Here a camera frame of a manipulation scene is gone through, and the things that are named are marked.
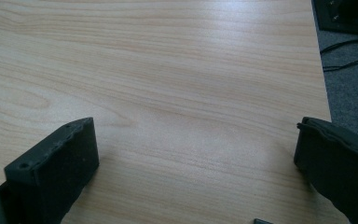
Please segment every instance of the wood grain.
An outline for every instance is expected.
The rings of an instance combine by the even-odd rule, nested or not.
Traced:
[[[94,117],[63,223],[345,223],[293,164],[329,119],[308,0],[0,1],[3,168]]]

